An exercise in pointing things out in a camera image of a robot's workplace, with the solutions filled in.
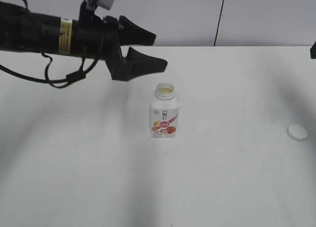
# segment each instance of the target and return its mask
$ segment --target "table surface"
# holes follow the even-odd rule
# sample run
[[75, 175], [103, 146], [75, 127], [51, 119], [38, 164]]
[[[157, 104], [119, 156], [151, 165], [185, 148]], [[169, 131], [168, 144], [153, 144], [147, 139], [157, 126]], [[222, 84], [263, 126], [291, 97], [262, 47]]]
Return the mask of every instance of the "table surface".
[[[54, 89], [0, 76], [0, 226], [316, 226], [316, 61], [307, 47], [137, 47], [165, 73], [111, 81], [104, 62]], [[47, 60], [0, 52], [43, 78]], [[55, 56], [54, 78], [80, 59]], [[178, 137], [151, 139], [171, 82]], [[303, 142], [288, 137], [304, 126]]]

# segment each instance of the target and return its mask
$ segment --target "bottle cap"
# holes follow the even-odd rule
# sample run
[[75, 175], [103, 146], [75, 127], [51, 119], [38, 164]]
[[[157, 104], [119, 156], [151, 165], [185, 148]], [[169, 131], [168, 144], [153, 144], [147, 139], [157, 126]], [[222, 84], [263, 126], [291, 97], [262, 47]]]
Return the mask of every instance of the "bottle cap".
[[295, 141], [301, 142], [307, 138], [307, 131], [304, 127], [300, 125], [293, 124], [289, 126], [286, 130], [288, 136]]

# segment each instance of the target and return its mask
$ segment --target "yellow label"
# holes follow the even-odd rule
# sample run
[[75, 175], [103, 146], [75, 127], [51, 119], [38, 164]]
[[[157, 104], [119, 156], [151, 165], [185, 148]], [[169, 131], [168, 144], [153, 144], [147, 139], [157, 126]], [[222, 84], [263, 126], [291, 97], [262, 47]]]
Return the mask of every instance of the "yellow label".
[[73, 29], [72, 20], [61, 18], [60, 36], [59, 36], [59, 52], [62, 54], [70, 53], [72, 29]]

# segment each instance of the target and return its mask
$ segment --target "black object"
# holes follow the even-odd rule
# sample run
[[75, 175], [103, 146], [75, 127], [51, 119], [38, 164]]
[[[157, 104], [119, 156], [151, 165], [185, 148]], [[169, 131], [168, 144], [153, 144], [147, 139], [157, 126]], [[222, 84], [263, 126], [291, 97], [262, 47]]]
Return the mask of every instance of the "black object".
[[316, 42], [311, 47], [311, 59], [316, 59]]
[[[60, 54], [82, 58], [80, 69], [65, 79], [50, 80], [48, 68], [45, 79], [32, 78], [11, 71], [0, 65], [0, 70], [22, 79], [47, 83], [56, 88], [64, 88], [84, 79], [98, 60], [105, 60], [113, 80], [129, 81], [138, 76], [164, 72], [167, 62], [153, 58], [130, 48], [126, 57], [122, 56], [121, 45], [153, 45], [156, 35], [148, 32], [121, 16], [118, 19], [107, 16], [100, 19], [94, 14], [96, 0], [84, 0], [80, 7], [79, 20], [66, 20], [56, 16], [31, 13], [26, 8], [0, 1], [0, 50], [14, 52]], [[86, 58], [94, 62], [86, 70]]]

